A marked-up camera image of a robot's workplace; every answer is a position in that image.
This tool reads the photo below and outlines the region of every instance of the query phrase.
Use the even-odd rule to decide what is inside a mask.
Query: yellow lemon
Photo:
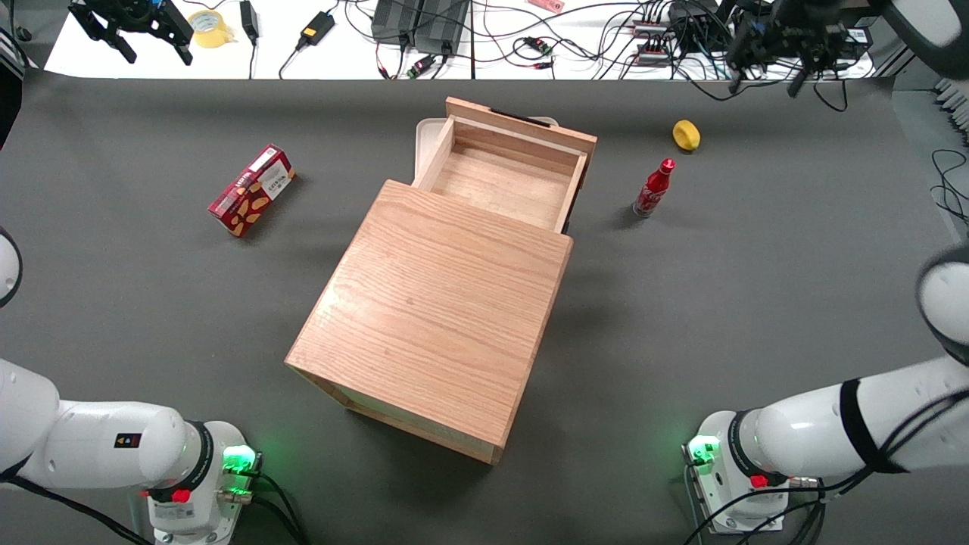
[[[681,149],[693,151],[700,147],[700,130],[693,123],[683,119],[672,128],[672,138]]]

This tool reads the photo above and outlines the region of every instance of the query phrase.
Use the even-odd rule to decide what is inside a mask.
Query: open drawer
[[[448,98],[414,187],[563,233],[596,138]]]

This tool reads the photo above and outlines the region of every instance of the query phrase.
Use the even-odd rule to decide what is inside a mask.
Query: green led light
[[[710,464],[720,451],[720,439],[711,435],[697,435],[690,440],[686,448],[697,465]]]
[[[229,471],[249,471],[256,463],[256,451],[248,445],[226,447],[222,451],[222,468]]]

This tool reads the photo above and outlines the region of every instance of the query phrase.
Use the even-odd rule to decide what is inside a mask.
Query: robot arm
[[[20,253],[0,228],[0,307],[16,293]],[[189,422],[136,401],[63,401],[53,383],[0,359],[0,486],[141,489],[155,538],[227,544],[251,500],[259,458],[225,422]]]
[[[898,37],[929,68],[944,78],[969,79],[969,2],[966,0],[869,0],[880,8]],[[726,15],[735,0],[724,0],[720,15]],[[896,4],[908,4],[922,12],[944,9],[957,18],[959,31],[945,43],[926,38],[930,34],[906,17]],[[745,19],[735,30],[734,41],[727,51],[727,64],[734,71],[731,92],[737,92],[744,70],[775,62],[780,57],[800,60],[800,71],[788,85],[788,94],[797,96],[801,86],[812,75],[837,69],[842,49],[851,43],[848,32],[838,22],[842,0],[776,0],[766,21]],[[928,17],[938,25],[938,17]]]
[[[23,276],[23,260],[14,238],[0,226],[0,308],[14,298]]]
[[[707,514],[727,506],[714,517],[714,531],[750,531],[782,512],[786,494],[730,503],[751,490],[782,491],[793,476],[843,476],[863,468],[897,473],[969,464],[966,403],[946,410],[890,456],[881,448],[910,415],[969,391],[969,245],[944,253],[925,267],[918,302],[945,356],[763,408],[716,412],[703,421],[686,453],[697,465]],[[775,524],[769,529],[781,528]]]
[[[142,32],[164,40],[174,46],[182,62],[192,64],[192,53],[188,50],[192,26],[171,0],[71,0],[67,9],[91,40],[104,40],[129,63],[134,64],[138,56],[118,34],[119,30]],[[105,20],[107,26],[95,16]]]

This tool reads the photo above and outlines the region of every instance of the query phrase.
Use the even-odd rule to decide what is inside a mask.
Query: tape roll
[[[195,43],[203,48],[218,48],[233,38],[233,31],[218,12],[202,10],[188,17],[188,23],[195,31]]]

